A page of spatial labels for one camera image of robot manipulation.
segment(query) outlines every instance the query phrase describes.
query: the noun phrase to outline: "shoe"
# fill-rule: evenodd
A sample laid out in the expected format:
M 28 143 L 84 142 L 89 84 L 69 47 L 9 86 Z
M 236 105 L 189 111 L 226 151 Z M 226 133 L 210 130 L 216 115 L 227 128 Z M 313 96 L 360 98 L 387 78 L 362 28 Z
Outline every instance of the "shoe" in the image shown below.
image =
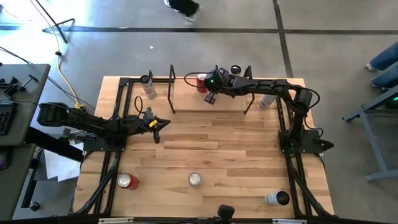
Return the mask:
M 366 69 L 368 69 L 370 72 L 376 72 L 377 69 L 373 68 L 372 65 L 370 63 L 367 63 L 365 65 Z
M 172 8 L 172 7 L 170 6 L 169 0 L 164 0 L 164 4 L 165 4 L 167 7 Z
M 374 78 L 375 77 L 371 78 L 371 81 L 370 81 L 371 86 L 373 86 L 374 88 L 380 88 L 381 90 L 385 90 L 386 87 L 382 87 L 382 86 L 378 86 L 378 85 L 373 84 L 372 81 L 374 80 Z
M 198 18 L 199 12 L 201 10 L 201 5 L 199 5 L 197 11 L 192 16 L 185 16 L 185 19 L 188 21 L 187 25 L 193 24 Z

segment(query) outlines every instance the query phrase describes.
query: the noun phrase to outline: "person's leg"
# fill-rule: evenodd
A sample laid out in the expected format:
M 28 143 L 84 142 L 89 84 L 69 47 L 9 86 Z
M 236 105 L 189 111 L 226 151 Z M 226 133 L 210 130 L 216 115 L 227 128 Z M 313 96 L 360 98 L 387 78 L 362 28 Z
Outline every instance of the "person's leg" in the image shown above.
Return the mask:
M 185 17 L 193 17 L 199 10 L 199 4 L 192 0 L 169 0 L 169 6 Z
M 398 62 L 378 77 L 372 78 L 371 85 L 379 88 L 392 88 L 398 85 Z
M 392 64 L 398 62 L 398 42 L 381 52 L 378 56 L 372 59 L 366 68 L 369 70 L 385 70 Z

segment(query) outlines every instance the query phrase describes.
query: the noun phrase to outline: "person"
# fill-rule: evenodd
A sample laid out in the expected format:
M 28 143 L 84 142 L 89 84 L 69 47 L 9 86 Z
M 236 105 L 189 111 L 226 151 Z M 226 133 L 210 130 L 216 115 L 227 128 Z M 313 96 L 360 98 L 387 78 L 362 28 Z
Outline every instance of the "person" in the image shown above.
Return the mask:
M 164 4 L 184 15 L 190 23 L 195 21 L 201 9 L 201 6 L 192 0 L 164 0 Z
M 382 71 L 371 79 L 373 87 L 392 88 L 398 85 L 398 42 L 367 63 L 366 68 L 371 72 Z

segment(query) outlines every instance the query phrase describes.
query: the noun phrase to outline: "black desk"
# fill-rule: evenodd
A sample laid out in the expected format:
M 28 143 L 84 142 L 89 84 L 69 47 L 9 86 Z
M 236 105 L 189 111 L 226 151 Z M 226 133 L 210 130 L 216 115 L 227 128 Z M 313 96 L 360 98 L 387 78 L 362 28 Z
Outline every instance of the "black desk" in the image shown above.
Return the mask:
M 0 78 L 9 82 L 11 77 L 16 77 L 19 84 L 28 79 L 28 75 L 33 75 L 38 82 L 31 81 L 25 86 L 26 91 L 18 91 L 12 98 L 14 100 L 26 100 L 29 102 L 16 101 L 17 113 L 11 128 L 6 136 L 0 136 L 1 146 L 12 146 L 11 165 L 6 170 L 0 170 L 0 220 L 10 219 L 14 213 L 17 201 L 24 185 L 27 171 L 30 168 L 32 156 L 36 146 L 65 156 L 69 159 L 82 161 L 81 150 L 55 139 L 42 131 L 30 127 L 30 122 L 34 116 L 37 103 L 42 94 L 50 65 L 2 65 L 0 66 Z M 7 99 L 0 91 L 0 100 Z M 29 183 L 34 182 L 34 175 Z M 29 184 L 25 197 L 29 206 L 33 195 L 35 184 Z

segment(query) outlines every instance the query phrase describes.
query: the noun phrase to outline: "red soda can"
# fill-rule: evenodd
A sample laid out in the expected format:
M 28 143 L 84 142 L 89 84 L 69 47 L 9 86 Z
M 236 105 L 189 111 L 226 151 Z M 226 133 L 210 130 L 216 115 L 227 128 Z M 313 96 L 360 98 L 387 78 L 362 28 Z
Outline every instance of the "red soda can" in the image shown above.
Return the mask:
M 207 89 L 205 88 L 204 81 L 205 81 L 206 74 L 198 74 L 197 75 L 197 90 L 199 93 L 206 93 Z
M 120 174 L 118 184 L 123 189 L 136 190 L 139 186 L 139 179 L 131 174 Z

